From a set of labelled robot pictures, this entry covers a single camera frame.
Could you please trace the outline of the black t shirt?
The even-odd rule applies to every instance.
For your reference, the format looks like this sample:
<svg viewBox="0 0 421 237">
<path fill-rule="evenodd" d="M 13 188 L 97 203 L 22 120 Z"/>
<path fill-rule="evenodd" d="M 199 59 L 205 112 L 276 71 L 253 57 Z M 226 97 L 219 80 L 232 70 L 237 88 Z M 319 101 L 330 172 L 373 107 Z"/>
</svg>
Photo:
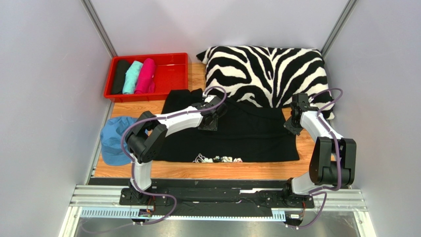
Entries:
<svg viewBox="0 0 421 237">
<path fill-rule="evenodd" d="M 227 112 L 218 119 L 216 131 L 188 128 L 169 135 L 155 160 L 192 162 L 199 154 L 243 162 L 299 160 L 295 136 L 284 128 L 282 109 L 258 108 L 230 98 L 224 103 Z"/>
</svg>

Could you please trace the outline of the blue bucket hat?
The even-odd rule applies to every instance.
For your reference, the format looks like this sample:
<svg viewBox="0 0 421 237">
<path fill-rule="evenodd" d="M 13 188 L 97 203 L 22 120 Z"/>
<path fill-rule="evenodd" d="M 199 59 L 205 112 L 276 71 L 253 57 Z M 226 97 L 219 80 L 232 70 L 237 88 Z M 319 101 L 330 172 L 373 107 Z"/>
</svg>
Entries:
<svg viewBox="0 0 421 237">
<path fill-rule="evenodd" d="M 121 149 L 121 138 L 127 128 L 136 121 L 136 118 L 128 116 L 107 120 L 100 132 L 101 155 L 107 165 L 122 166 L 131 162 Z"/>
</svg>

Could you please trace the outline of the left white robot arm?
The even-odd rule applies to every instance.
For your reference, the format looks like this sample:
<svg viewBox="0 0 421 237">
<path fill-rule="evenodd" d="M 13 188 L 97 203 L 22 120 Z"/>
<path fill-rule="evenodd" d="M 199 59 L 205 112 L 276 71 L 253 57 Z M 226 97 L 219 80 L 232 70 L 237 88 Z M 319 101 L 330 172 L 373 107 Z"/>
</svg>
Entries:
<svg viewBox="0 0 421 237">
<path fill-rule="evenodd" d="M 172 134 L 189 128 L 207 128 L 226 113 L 225 98 L 205 95 L 200 103 L 183 110 L 154 115 L 143 112 L 138 120 L 122 135 L 121 148 L 131 159 L 129 194 L 122 198 L 139 204 L 152 200 L 152 161 L 163 147 L 164 140 Z"/>
</svg>

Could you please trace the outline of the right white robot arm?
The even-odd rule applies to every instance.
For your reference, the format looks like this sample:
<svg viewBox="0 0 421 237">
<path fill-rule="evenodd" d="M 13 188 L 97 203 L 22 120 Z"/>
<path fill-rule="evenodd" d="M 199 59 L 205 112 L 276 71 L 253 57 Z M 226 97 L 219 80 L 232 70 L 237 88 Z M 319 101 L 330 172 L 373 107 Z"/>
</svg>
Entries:
<svg viewBox="0 0 421 237">
<path fill-rule="evenodd" d="M 309 196 L 323 189 L 337 191 L 355 180 L 355 140 L 344 138 L 324 119 L 321 111 L 311 106 L 307 94 L 292 96 L 291 116 L 284 128 L 293 135 L 306 130 L 315 142 L 309 171 L 290 178 L 284 192 L 291 196 Z"/>
</svg>

